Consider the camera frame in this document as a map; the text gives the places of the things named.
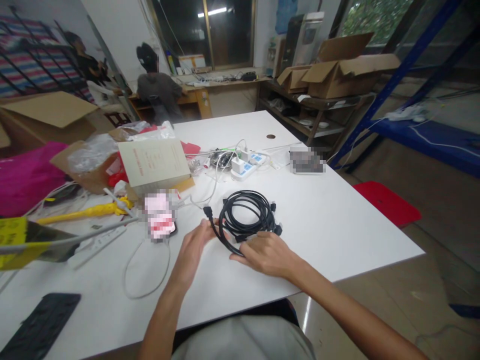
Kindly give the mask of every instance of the gray shirt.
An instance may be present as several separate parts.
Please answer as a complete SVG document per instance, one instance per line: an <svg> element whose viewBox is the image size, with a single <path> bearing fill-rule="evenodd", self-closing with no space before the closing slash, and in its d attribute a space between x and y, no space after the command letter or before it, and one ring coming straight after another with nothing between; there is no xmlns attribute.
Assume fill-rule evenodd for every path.
<svg viewBox="0 0 480 360"><path fill-rule="evenodd" d="M182 87L165 73L142 74L137 80L137 94L142 101L147 102L150 95L159 97L165 106L170 118L182 119L182 112L177 104L177 99L182 96Z"/></svg>
<svg viewBox="0 0 480 360"><path fill-rule="evenodd" d="M299 327L279 316L234 316L189 337L172 360L315 360L312 343Z"/></svg>

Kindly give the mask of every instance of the striped fabric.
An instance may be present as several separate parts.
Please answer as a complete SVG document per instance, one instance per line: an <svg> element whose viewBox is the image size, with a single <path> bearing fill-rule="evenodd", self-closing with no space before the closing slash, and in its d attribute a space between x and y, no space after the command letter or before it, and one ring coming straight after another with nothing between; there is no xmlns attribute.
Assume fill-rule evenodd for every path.
<svg viewBox="0 0 480 360"><path fill-rule="evenodd" d="M57 40L51 38L40 22L32 20L23 20L23 22L28 26L36 40L41 43L52 44L53 40ZM15 48L13 44L18 43L20 37L31 39L29 31L14 17L0 15L0 30L0 47L3 49ZM55 90L58 87L56 81L62 85L71 86L72 83L65 75L66 73L73 82L80 83L80 91L86 96L88 101L94 102L87 84L82 80L80 74L70 64L61 50L49 47L48 50L31 50L30 52L31 55L27 51L13 50L5 52L2 50L1 54L7 57L25 76L17 71L14 66L10 65L1 54L0 73L26 94L37 94L39 91L35 86L42 90ZM70 91L70 93L81 98L78 91ZM20 95L15 88L0 77L0 98L11 98Z"/></svg>

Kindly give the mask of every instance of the yellow tool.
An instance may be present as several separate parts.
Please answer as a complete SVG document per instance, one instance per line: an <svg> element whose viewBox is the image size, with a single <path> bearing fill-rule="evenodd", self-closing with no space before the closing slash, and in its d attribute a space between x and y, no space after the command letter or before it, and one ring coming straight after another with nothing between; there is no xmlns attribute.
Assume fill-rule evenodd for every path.
<svg viewBox="0 0 480 360"><path fill-rule="evenodd" d="M125 203L129 209L134 207L134 203L131 202L126 196L121 197L119 200ZM36 222L37 224L40 224L40 225L46 225L51 223L57 223L60 221L75 220L75 219L87 218L87 217L91 218L91 217L97 217L97 216L103 216L103 215L109 215L109 214L125 215L126 213L127 212L121 209L116 202L112 202L109 204L96 205L93 207L89 207L88 209L85 209L83 211L71 212L68 214L58 215L58 216L44 217L36 220Z"/></svg>

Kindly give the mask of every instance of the sticker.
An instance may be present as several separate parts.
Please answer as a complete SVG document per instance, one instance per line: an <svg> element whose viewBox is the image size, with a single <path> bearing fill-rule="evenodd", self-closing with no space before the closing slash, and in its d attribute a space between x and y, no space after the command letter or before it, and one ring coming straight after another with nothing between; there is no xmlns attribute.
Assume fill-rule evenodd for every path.
<svg viewBox="0 0 480 360"><path fill-rule="evenodd" d="M0 219L0 247L25 244L28 221L26 217ZM20 253L0 255L0 270L21 269L38 258L51 242L31 242Z"/></svg>
<svg viewBox="0 0 480 360"><path fill-rule="evenodd" d="M305 95L305 94L303 94L303 95L299 95L296 100L297 100L299 103L301 103L304 99L309 99L309 98L311 98L310 95Z"/></svg>
<svg viewBox="0 0 480 360"><path fill-rule="evenodd" d="M336 108L343 108L343 105L346 103L345 100L340 100L337 101L332 107L329 107L329 109L336 109Z"/></svg>

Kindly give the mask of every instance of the red stool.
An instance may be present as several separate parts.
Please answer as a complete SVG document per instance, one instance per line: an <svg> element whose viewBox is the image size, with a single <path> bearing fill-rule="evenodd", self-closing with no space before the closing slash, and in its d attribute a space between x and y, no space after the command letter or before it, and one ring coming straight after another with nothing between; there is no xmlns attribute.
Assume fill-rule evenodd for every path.
<svg viewBox="0 0 480 360"><path fill-rule="evenodd" d="M422 218L417 208L379 182L367 181L353 187L400 229Z"/></svg>

